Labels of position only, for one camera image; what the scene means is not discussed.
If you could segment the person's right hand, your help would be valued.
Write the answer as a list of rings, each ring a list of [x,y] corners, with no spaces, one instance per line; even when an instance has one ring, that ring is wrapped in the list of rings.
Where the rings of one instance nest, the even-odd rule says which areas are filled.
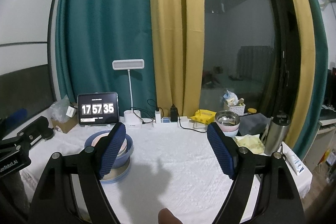
[[[163,208],[158,213],[159,224],[182,224],[182,222],[175,216],[168,208]]]

